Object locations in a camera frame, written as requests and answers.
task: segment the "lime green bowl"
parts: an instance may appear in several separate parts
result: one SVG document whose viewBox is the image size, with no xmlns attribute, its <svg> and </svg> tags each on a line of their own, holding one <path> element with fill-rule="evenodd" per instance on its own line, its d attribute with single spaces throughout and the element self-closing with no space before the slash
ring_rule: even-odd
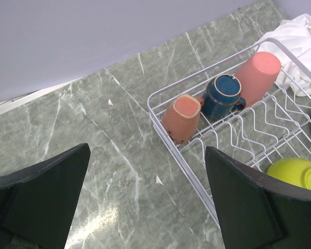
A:
<svg viewBox="0 0 311 249">
<path fill-rule="evenodd" d="M 283 182 L 311 190 L 311 161 L 285 158 L 274 162 L 267 174 Z"/>
</svg>

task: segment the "blue mug handle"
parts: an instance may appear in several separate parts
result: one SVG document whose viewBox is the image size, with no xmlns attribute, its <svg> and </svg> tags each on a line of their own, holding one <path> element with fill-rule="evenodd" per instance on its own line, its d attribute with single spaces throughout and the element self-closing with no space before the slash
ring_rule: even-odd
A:
<svg viewBox="0 0 311 249">
<path fill-rule="evenodd" d="M 245 99 L 239 98 L 239 100 L 234 105 L 233 110 L 243 110 L 246 105 L 247 105 L 247 102 L 245 101 Z"/>
</svg>

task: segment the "lavender wall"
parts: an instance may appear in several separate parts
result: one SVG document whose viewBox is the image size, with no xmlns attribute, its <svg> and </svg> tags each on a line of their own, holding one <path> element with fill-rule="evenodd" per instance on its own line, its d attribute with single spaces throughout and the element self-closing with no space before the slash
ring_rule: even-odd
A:
<svg viewBox="0 0 311 249">
<path fill-rule="evenodd" d="M 255 0 L 0 0 L 0 102 L 93 73 Z"/>
<path fill-rule="evenodd" d="M 311 16 L 311 0 L 275 0 L 292 18 L 307 13 Z"/>
</svg>

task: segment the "white wire dish rack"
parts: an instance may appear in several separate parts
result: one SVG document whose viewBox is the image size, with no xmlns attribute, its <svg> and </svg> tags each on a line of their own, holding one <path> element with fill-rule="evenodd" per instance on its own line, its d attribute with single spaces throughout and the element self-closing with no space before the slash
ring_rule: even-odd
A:
<svg viewBox="0 0 311 249">
<path fill-rule="evenodd" d="M 173 143 L 160 121 L 168 105 L 179 95 L 202 95 L 210 80 L 223 73 L 235 73 L 239 66 L 258 51 L 261 43 L 276 45 L 311 79 L 311 72 L 293 54 L 279 41 L 268 38 L 164 87 L 148 98 L 149 114 L 156 132 L 218 226 L 206 175 L 205 146 L 214 146 L 262 172 L 280 158 L 302 157 L 311 160 L 311 96 L 296 97 L 292 90 L 273 85 L 261 101 L 242 112 L 231 112 L 218 121 L 210 120 L 202 114 L 196 134 L 183 145 Z M 305 92 L 284 73 L 293 85 Z"/>
</svg>

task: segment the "orange textured mug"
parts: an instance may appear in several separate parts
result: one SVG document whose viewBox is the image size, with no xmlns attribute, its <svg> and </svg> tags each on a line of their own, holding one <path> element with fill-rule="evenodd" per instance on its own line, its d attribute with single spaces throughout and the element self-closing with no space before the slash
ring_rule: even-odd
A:
<svg viewBox="0 0 311 249">
<path fill-rule="evenodd" d="M 281 70 L 279 59 L 269 52 L 257 52 L 235 73 L 241 82 L 241 97 L 246 107 L 260 101 L 276 80 Z"/>
<path fill-rule="evenodd" d="M 161 120 L 162 126 L 174 143 L 187 142 L 196 132 L 204 100 L 183 94 L 174 100 Z"/>
</svg>

